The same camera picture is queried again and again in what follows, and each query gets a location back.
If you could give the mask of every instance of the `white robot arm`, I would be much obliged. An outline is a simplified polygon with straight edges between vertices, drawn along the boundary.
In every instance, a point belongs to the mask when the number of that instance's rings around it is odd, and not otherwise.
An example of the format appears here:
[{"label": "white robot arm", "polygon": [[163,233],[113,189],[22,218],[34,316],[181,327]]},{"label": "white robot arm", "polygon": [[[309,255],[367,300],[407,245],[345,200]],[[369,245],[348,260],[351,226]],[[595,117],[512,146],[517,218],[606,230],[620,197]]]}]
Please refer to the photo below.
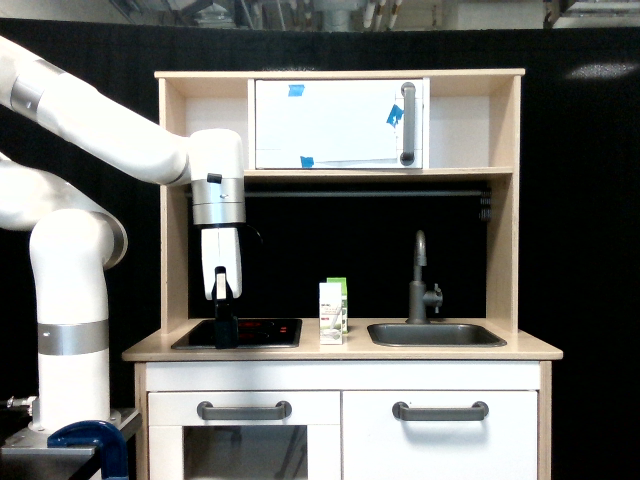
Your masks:
[{"label": "white robot arm", "polygon": [[191,182],[194,223],[203,233],[205,295],[217,300],[217,279],[234,298],[241,295],[236,227],[245,222],[244,169],[236,132],[173,135],[3,37],[0,103],[139,180]]},{"label": "white robot arm", "polygon": [[109,313],[103,271],[126,252],[124,228],[64,180],[2,153],[0,227],[32,230],[40,390],[34,429],[51,433],[80,420],[107,420]]}]

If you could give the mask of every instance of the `blue tape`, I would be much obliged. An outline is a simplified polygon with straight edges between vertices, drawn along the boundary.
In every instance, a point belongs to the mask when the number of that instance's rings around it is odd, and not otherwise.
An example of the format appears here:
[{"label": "blue tape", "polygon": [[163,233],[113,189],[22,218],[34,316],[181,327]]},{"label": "blue tape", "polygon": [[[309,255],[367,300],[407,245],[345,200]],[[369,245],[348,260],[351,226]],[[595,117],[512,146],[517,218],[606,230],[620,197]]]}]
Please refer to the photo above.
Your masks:
[{"label": "blue tape", "polygon": [[304,92],[304,85],[289,85],[290,97],[301,97]]},{"label": "blue tape", "polygon": [[300,162],[302,163],[302,168],[313,167],[313,157],[300,157]]},{"label": "blue tape", "polygon": [[398,122],[402,120],[403,114],[404,110],[394,104],[391,108],[391,113],[389,113],[389,118],[387,118],[387,123],[395,128],[398,125]]}]

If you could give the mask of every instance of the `black cooktop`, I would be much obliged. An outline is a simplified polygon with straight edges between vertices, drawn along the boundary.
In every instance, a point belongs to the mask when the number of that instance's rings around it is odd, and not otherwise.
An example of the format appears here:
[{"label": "black cooktop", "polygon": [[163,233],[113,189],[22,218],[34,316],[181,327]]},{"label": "black cooktop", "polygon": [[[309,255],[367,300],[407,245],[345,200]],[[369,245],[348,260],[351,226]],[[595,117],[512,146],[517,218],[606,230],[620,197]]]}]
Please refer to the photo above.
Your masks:
[{"label": "black cooktop", "polygon": [[[171,348],[216,348],[215,320],[203,320]],[[238,320],[238,348],[297,347],[302,320],[299,318],[257,318]]]}]

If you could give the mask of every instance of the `drawer handle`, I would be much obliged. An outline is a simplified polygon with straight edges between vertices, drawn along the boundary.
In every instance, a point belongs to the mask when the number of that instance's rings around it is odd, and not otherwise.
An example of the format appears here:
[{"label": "drawer handle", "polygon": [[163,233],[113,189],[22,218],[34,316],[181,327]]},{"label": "drawer handle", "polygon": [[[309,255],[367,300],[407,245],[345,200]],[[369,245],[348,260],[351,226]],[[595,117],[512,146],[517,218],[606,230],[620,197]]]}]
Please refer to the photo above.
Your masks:
[{"label": "drawer handle", "polygon": [[402,154],[400,163],[409,166],[415,158],[415,133],[416,133],[416,86],[407,82],[400,90],[404,97],[404,133],[402,135]]},{"label": "drawer handle", "polygon": [[391,411],[405,422],[480,422],[489,415],[489,406],[476,402],[470,408],[409,408],[406,403],[397,402]]},{"label": "drawer handle", "polygon": [[200,402],[197,411],[203,420],[282,420],[291,415],[289,402],[278,402],[275,407],[214,407],[211,402]]}]

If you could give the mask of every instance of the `faucet handle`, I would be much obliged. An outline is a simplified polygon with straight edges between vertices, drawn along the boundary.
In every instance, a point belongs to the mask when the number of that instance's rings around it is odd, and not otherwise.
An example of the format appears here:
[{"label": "faucet handle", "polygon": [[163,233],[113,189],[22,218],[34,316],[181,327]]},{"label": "faucet handle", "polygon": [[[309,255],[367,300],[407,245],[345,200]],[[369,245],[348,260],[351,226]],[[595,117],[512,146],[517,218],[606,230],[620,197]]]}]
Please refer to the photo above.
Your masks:
[{"label": "faucet handle", "polygon": [[433,285],[433,290],[425,292],[422,297],[422,301],[426,307],[433,307],[435,313],[440,313],[440,307],[442,306],[442,290],[437,283]]}]

